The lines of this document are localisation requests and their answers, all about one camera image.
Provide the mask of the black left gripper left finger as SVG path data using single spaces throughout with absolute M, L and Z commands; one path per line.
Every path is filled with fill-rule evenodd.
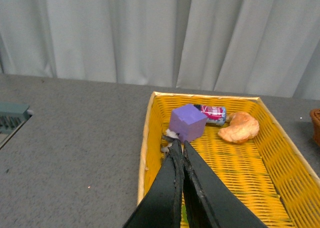
M 182 146 L 179 140 L 175 140 L 149 191 L 123 226 L 179 228 L 184 178 Z

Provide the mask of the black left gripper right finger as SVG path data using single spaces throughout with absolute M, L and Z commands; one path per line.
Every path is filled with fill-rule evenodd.
M 187 141 L 184 143 L 183 156 L 183 195 L 190 228 L 266 227 Z

